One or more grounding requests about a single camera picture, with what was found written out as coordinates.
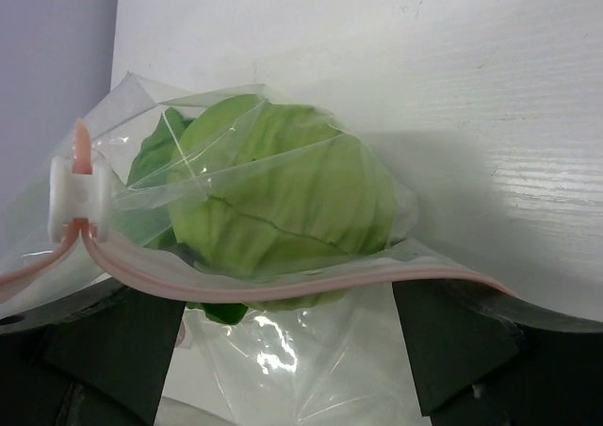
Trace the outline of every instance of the gray wall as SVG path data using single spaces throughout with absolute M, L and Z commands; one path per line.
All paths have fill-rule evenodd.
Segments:
M 109 90 L 117 0 L 0 0 L 0 207 Z

